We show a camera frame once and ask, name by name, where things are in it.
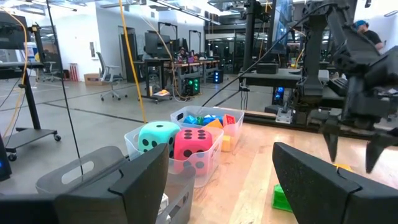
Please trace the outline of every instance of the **yellow toy block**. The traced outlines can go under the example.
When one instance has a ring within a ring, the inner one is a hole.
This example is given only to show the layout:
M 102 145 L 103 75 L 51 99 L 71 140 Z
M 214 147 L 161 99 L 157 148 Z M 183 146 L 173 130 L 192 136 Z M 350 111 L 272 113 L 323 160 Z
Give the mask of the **yellow toy block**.
M 343 169 L 348 170 L 348 171 L 350 171 L 350 172 L 354 172 L 354 171 L 351 169 L 351 167 L 350 167 L 349 165 L 334 164 L 334 166 L 335 166 L 337 169 L 340 167 L 340 168 L 343 168 Z
M 221 145 L 221 152 L 231 152 L 231 136 L 223 136 L 223 144 Z

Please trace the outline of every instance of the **black rolling stand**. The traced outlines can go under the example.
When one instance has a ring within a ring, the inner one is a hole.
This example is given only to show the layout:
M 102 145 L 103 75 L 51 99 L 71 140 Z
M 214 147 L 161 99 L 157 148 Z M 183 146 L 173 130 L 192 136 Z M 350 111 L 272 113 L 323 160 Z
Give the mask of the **black rolling stand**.
M 29 62 L 27 67 L 29 69 L 33 69 L 43 68 L 44 66 L 40 62 Z M 23 69 L 24 62 L 0 63 L 0 79 L 20 78 L 21 76 L 23 76 Z M 25 97 L 28 103 L 30 116 L 32 117 L 33 128 L 16 128 L 17 133 L 7 136 L 2 140 L 6 152 L 11 153 L 10 155 L 8 155 L 8 159 L 10 161 L 15 161 L 17 159 L 17 148 L 41 139 L 42 137 L 53 134 L 56 141 L 61 140 L 61 137 L 58 135 L 57 130 L 42 129 L 40 127 L 39 116 L 37 115 L 35 100 L 27 71 L 24 79 L 24 86 L 22 87 L 25 89 Z
M 160 69 L 159 73 L 159 79 L 160 79 L 160 87 L 162 90 L 165 89 L 166 83 L 164 80 L 164 63 L 165 62 L 170 62 L 169 58 L 153 58 L 153 59 L 145 59 L 143 62 L 134 62 L 135 64 L 138 64 L 141 68 L 141 70 L 145 73 L 145 83 L 146 83 L 146 95 L 142 95 L 141 97 L 146 98 L 146 99 L 151 99 L 154 100 L 155 103 L 159 103 L 159 99 L 163 96 L 151 96 L 150 91 L 149 91 L 149 73 L 148 73 L 148 68 L 149 67 L 157 67 Z

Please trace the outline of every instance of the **computer tower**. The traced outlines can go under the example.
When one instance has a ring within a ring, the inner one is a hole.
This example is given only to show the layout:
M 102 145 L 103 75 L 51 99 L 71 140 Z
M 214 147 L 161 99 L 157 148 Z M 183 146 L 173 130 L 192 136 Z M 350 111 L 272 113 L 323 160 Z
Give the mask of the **computer tower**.
M 215 70 L 213 72 L 213 83 L 220 84 L 224 81 L 224 71 L 223 70 Z
M 200 93 L 200 77 L 185 79 L 185 95 L 195 96 Z

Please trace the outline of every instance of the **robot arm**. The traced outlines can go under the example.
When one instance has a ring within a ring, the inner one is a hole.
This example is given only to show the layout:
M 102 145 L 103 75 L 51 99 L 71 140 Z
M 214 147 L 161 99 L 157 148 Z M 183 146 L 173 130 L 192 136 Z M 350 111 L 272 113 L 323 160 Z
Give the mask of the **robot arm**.
M 381 118 L 397 111 L 397 96 L 385 86 L 398 85 L 398 46 L 380 55 L 373 43 L 352 29 L 349 4 L 345 0 L 328 2 L 332 4 L 309 16 L 304 24 L 309 30 L 302 72 L 306 78 L 297 84 L 294 106 L 300 109 L 305 105 L 306 110 L 312 110 L 322 100 L 323 85 L 318 80 L 318 56 L 323 31 L 329 26 L 336 45 L 333 56 L 335 65 L 349 81 L 341 116 L 320 119 L 321 132 L 333 161 L 341 129 L 371 134 L 373 139 L 366 153 L 366 171 L 371 172 L 381 152 L 386 147 L 398 144 L 398 138 L 393 134 L 374 127 Z M 309 2 L 303 13 L 323 3 Z

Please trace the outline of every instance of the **blue toy block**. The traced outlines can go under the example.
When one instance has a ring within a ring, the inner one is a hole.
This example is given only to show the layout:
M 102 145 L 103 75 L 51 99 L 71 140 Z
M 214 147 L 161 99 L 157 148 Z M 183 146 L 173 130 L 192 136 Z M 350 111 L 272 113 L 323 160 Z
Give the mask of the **blue toy block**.
M 185 118 L 184 123 L 185 124 L 198 124 L 198 121 L 194 116 L 189 115 Z

